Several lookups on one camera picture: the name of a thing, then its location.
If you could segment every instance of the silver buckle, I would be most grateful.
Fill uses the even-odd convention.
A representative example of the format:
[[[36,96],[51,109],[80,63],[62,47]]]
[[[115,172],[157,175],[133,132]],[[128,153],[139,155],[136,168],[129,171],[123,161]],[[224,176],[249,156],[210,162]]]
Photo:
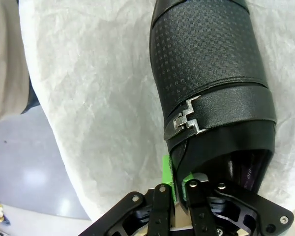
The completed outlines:
[[[198,122],[196,119],[188,120],[187,116],[194,113],[193,107],[192,107],[192,101],[198,99],[200,96],[196,96],[193,98],[190,98],[186,101],[187,103],[187,109],[183,110],[182,113],[177,114],[166,126],[165,133],[164,133],[164,140],[167,141],[180,133],[181,131],[185,129],[189,129],[191,127],[195,128],[195,134],[200,134],[205,129],[200,130]]]

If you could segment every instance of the person's leg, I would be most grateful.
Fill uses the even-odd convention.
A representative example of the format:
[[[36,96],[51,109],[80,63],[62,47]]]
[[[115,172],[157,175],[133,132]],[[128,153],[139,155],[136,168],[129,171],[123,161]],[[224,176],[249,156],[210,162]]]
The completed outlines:
[[[16,0],[0,0],[0,119],[37,100],[29,80]]]

